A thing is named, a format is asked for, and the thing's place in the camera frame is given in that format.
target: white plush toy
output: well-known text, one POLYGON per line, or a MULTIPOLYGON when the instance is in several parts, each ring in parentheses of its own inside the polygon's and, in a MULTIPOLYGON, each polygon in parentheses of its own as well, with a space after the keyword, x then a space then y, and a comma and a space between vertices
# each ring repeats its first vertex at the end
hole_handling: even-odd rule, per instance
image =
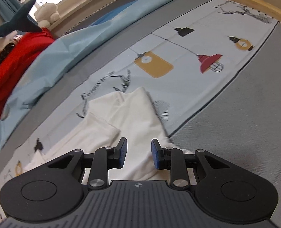
POLYGON ((45 3, 34 13, 39 27, 49 27, 52 23, 60 19, 57 12, 58 6, 55 3, 45 3))

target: light blue blanket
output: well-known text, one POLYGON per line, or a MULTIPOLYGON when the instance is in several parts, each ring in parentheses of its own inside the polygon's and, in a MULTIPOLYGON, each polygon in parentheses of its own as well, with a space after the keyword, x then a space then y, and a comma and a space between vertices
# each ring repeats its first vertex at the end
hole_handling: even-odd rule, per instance
POLYGON ((112 19, 57 39, 25 72, 6 102, 0 120, 0 150, 22 118, 43 93, 95 48, 148 13, 172 0, 137 0, 112 19))

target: red cloth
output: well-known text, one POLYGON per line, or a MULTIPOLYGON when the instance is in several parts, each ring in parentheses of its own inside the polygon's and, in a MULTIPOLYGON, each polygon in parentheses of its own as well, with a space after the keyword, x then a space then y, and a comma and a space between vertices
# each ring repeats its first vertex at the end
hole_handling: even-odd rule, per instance
POLYGON ((0 64, 0 117, 4 105, 24 72, 35 58, 54 42, 50 31, 26 33, 0 64))

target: metal screw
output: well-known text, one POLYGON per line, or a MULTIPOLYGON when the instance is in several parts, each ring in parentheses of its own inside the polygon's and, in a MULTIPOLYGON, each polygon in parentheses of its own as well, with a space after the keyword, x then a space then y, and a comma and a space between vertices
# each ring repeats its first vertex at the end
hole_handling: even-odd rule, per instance
POLYGON ((177 179, 177 180, 173 181, 173 184, 176 187, 186 187, 188 185, 188 181, 186 181, 184 179, 177 179))
POLYGON ((105 182, 102 179, 93 179, 90 181, 90 185, 92 187, 101 187, 105 184, 105 182))

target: orange rectangle print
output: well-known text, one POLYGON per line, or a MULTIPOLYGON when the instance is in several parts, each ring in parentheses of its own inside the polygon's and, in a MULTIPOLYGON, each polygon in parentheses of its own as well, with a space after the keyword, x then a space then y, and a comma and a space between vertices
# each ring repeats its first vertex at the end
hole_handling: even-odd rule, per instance
POLYGON ((139 57, 134 62, 153 78, 162 77, 173 69, 172 64, 151 51, 139 54, 139 57))

